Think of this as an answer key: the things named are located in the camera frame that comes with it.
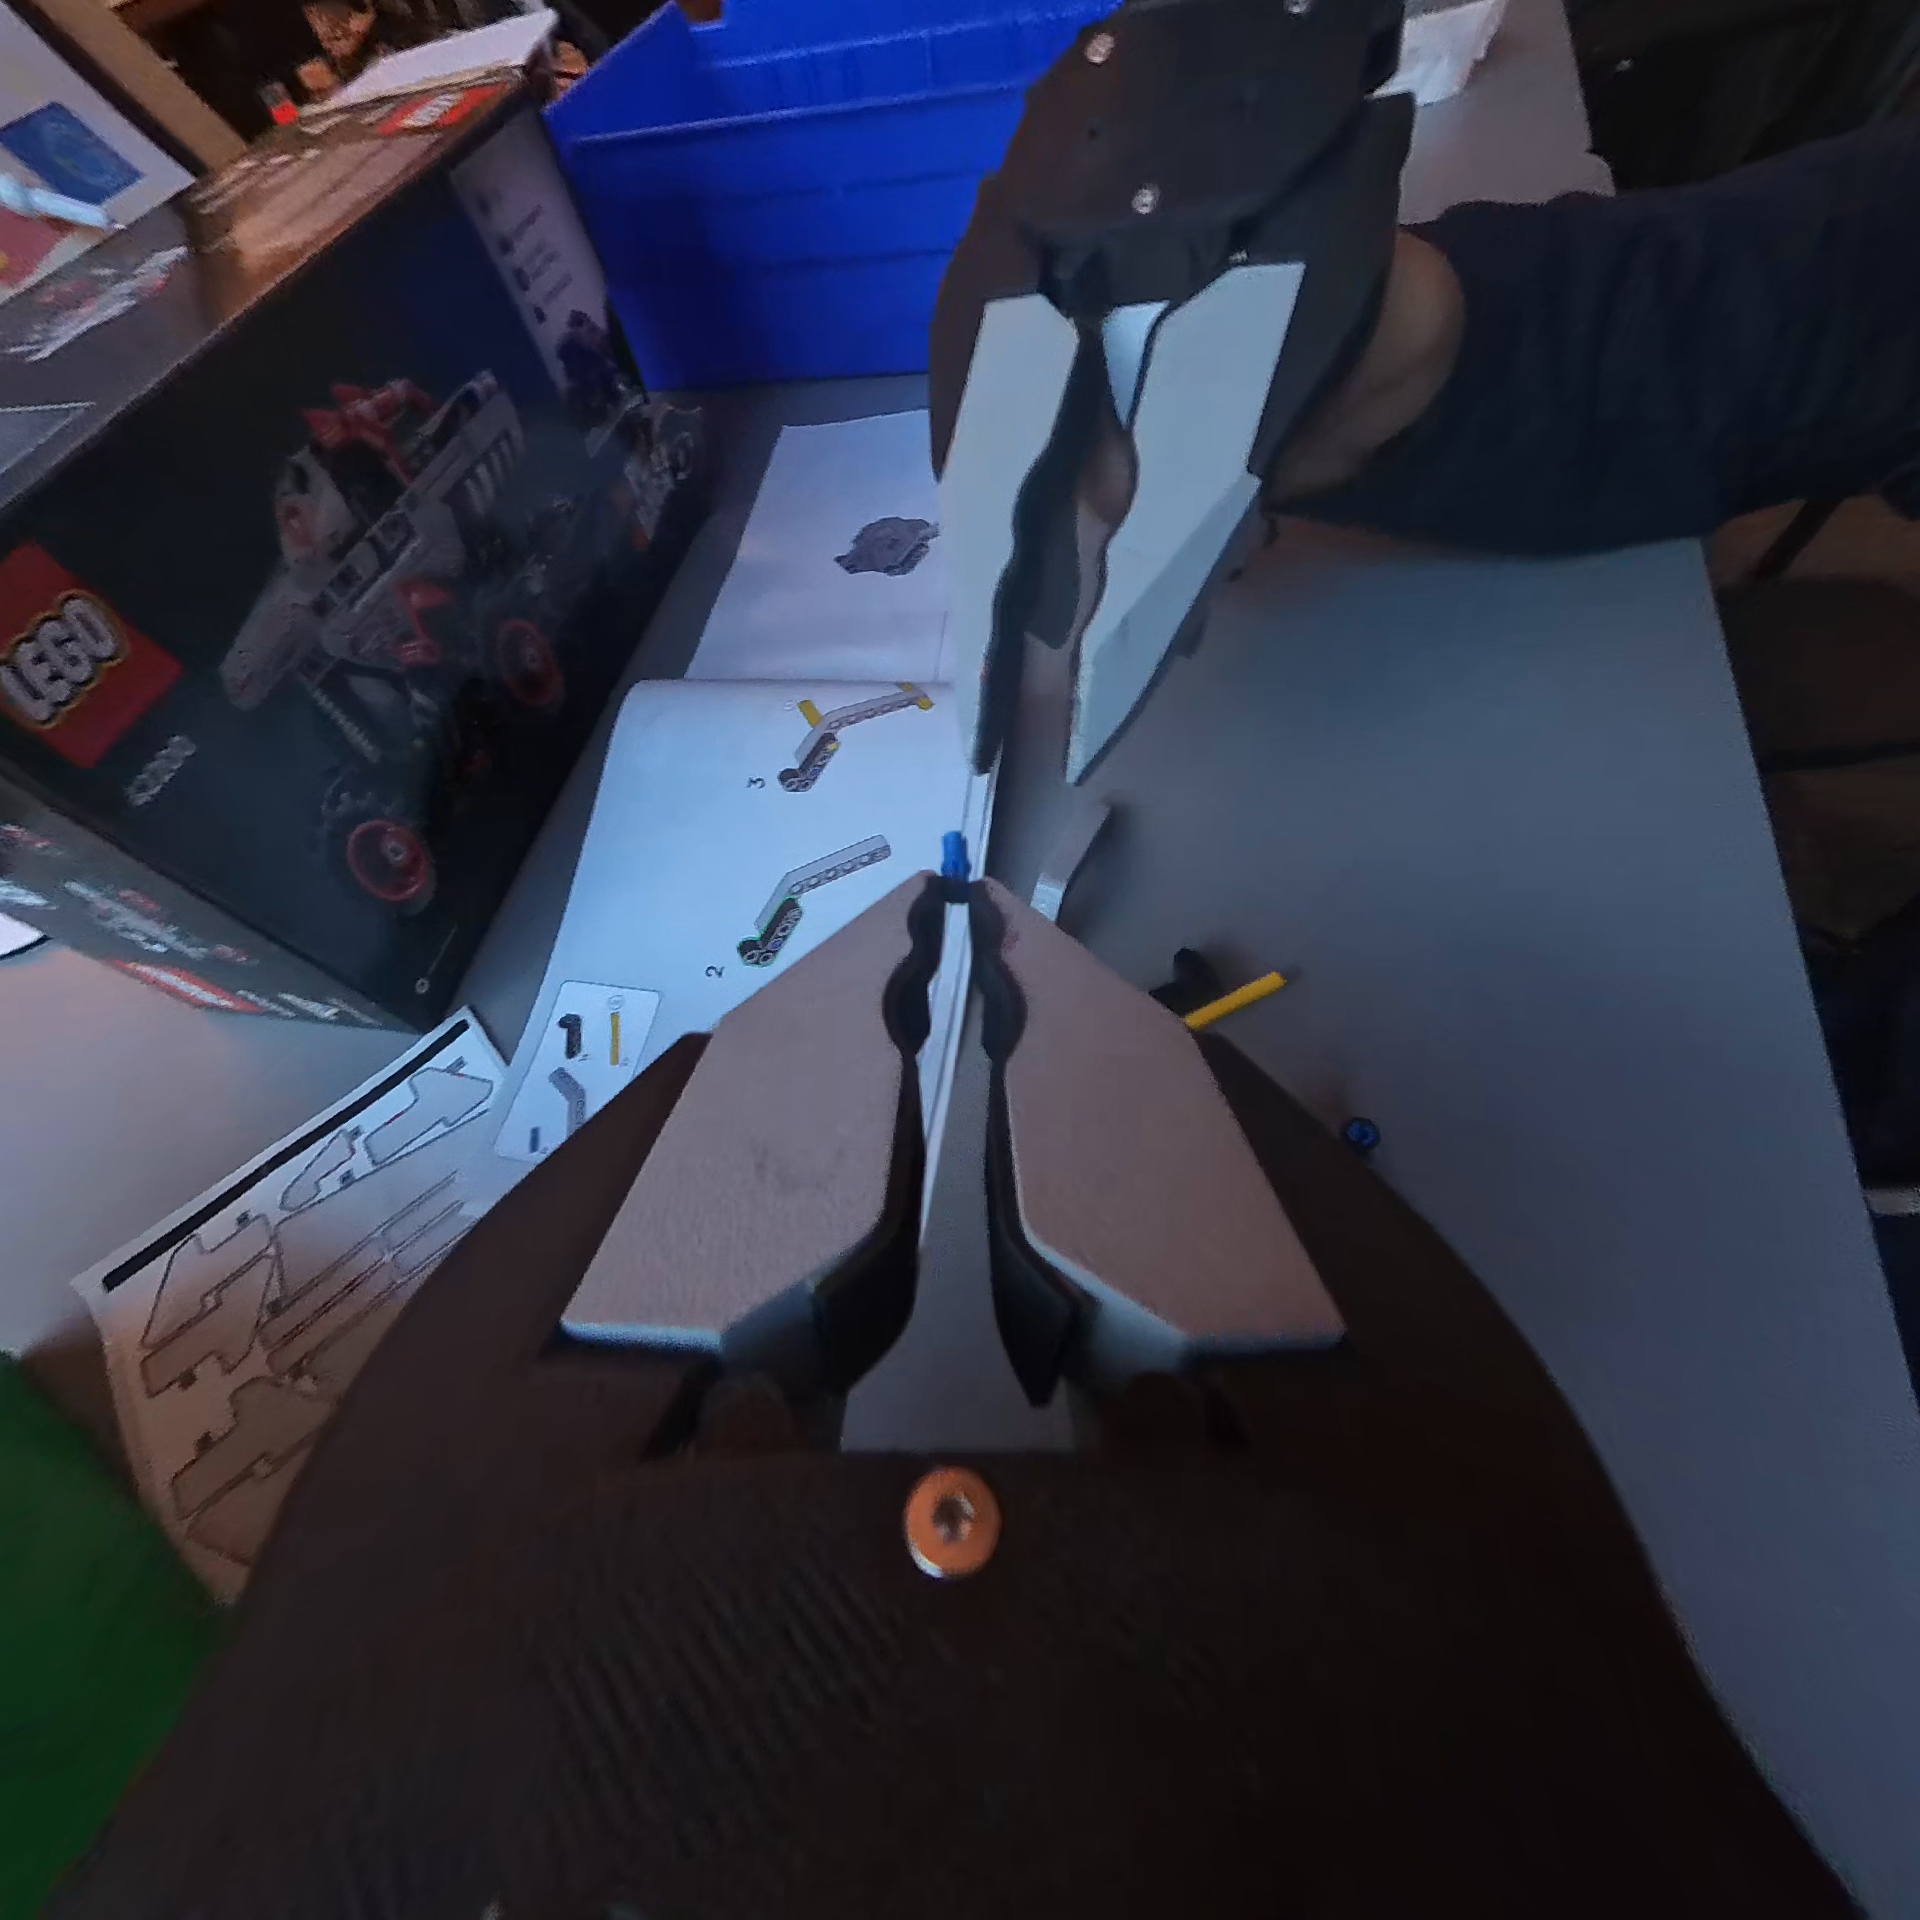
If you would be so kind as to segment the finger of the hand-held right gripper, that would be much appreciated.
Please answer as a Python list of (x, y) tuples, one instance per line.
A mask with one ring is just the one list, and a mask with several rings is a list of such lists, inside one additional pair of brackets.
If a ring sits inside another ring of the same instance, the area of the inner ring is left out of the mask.
[(1003, 754), (1028, 643), (1079, 650), (1133, 499), (1100, 329), (1045, 294), (991, 301), (939, 477), (950, 684), (974, 777)]
[(1100, 503), (1080, 511), (1065, 779), (1139, 717), (1256, 499), (1252, 456), (1306, 269), (1243, 261), (1099, 326)]

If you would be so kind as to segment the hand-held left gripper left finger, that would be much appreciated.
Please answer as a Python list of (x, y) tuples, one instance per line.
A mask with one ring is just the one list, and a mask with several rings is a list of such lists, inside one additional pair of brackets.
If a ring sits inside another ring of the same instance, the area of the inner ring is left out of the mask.
[(595, 1346), (846, 1396), (904, 1331), (948, 897), (901, 882), (727, 1014), (564, 1308)]

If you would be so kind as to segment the grey angled toy beam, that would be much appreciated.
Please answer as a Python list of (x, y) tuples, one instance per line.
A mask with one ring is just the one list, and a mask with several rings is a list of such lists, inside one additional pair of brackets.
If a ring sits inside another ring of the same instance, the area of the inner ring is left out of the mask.
[(1028, 898), (1034, 914), (1051, 925), (1061, 923), (1069, 893), (1088, 865), (1110, 819), (1112, 806), (1104, 798), (1084, 793), (1066, 796)]

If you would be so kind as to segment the person's right forearm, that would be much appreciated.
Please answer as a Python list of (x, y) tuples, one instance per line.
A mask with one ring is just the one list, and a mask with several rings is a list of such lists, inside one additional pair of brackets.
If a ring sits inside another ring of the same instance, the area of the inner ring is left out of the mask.
[(1452, 378), (1332, 511), (1285, 515), (1513, 559), (1868, 495), (1916, 516), (1915, 116), (1412, 229), (1465, 293)]

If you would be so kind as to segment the black toy truck set box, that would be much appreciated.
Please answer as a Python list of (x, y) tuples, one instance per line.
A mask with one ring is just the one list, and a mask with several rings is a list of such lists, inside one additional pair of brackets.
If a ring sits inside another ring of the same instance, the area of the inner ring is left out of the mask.
[(5, 919), (438, 1024), (702, 508), (533, 74), (278, 128), (3, 347)]

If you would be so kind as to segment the person's right hand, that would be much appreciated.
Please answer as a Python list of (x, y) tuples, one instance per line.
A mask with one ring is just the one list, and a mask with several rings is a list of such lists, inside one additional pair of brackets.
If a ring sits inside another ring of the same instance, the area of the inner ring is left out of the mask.
[(1452, 378), (1467, 329), (1467, 290), (1447, 253), (1417, 229), (1398, 229), (1373, 331), (1285, 445), (1264, 483), (1267, 504), (1285, 511), (1342, 488), (1414, 429)]

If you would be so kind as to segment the crumpled white plastic bag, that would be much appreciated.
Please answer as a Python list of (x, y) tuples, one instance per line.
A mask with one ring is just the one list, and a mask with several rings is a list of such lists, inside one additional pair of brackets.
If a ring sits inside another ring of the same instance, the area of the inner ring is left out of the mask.
[(1447, 102), (1472, 82), (1511, 13), (1511, 2), (1409, 4), (1401, 57), (1373, 99), (1404, 96), (1417, 109)]

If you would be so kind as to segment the blue plastic bin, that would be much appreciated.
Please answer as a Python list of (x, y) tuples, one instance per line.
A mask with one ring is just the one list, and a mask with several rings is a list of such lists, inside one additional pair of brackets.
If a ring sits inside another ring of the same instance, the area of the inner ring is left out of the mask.
[(647, 387), (925, 373), (1028, 91), (1115, 4), (661, 9), (546, 127)]

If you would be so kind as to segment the white instruction booklet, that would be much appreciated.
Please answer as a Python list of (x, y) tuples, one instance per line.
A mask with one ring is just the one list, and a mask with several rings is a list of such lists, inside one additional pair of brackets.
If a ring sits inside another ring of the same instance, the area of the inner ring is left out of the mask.
[(948, 571), (925, 409), (739, 421), (740, 458), (639, 643), (466, 996), (509, 1056), (470, 1187), (492, 1204), (586, 1115), (779, 983), (948, 835), (985, 856), (994, 779), (952, 717)]

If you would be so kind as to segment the white sticker sheet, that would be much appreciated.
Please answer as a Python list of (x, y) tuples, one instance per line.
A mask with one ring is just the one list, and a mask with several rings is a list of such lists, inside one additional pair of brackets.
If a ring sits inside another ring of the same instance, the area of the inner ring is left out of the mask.
[(489, 1201), (506, 1065), (469, 1009), (75, 1284), (139, 1497), (218, 1604)]

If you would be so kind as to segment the dark cloth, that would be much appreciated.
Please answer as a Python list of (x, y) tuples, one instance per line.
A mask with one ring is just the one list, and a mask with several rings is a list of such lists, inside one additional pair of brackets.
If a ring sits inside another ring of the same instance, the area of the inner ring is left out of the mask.
[(1713, 181), (1916, 116), (1915, 2), (1570, 2), (1617, 193)]

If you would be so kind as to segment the white paper sheet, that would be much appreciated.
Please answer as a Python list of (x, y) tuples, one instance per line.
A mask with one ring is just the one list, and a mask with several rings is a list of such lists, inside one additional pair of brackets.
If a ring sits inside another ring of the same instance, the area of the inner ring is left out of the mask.
[(499, 74), (517, 76), (552, 49), (561, 28), (556, 11), (536, 9), (409, 50), (381, 54), (359, 76), (304, 109), (303, 114), (314, 116)]

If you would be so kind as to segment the dark chair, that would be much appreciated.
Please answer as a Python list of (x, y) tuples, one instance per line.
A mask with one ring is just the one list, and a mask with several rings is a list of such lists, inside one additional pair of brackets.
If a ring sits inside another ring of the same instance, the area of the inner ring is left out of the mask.
[(1919, 526), (1877, 495), (1708, 550), (1789, 913), (1862, 1189), (1919, 1182)]

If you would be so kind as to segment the green object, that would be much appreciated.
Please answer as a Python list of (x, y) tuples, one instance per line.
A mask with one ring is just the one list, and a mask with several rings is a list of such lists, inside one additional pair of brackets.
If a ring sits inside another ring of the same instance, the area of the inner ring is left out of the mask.
[(3, 1914), (39, 1917), (225, 1636), (170, 1538), (3, 1358)]

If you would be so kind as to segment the white board with brick prints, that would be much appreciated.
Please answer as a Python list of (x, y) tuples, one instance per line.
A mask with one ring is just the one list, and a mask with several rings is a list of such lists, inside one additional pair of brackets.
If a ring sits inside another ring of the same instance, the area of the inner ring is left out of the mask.
[(194, 181), (31, 20), (3, 7), (3, 176), (105, 227), (3, 206), (3, 303), (23, 297)]

